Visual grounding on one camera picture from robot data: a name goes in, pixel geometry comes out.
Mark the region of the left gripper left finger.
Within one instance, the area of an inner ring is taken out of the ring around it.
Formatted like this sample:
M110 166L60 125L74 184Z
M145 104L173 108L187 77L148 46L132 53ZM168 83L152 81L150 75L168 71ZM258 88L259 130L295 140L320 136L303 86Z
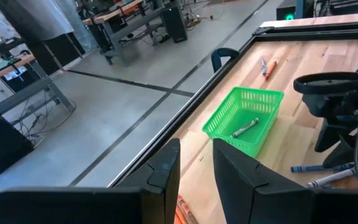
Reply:
M123 182L104 187L22 187L0 192L0 223L173 223L180 141L170 140Z

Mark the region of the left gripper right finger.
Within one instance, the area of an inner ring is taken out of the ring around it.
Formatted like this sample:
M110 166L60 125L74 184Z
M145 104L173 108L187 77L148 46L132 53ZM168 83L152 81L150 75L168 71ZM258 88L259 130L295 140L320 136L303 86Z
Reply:
M213 166L227 223L358 223L358 190L306 188L222 139Z

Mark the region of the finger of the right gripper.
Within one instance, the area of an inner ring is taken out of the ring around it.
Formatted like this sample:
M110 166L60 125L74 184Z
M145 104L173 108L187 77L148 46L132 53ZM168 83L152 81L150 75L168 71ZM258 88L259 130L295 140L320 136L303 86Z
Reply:
M323 152L329 149L339 141L339 133L341 131L342 126L335 123L331 124L328 120L324 119L314 150L316 152Z
M347 164L354 161L354 146L356 141L354 139L340 140L339 144L334 150L325 158L323 162L324 168L332 168L342 164Z

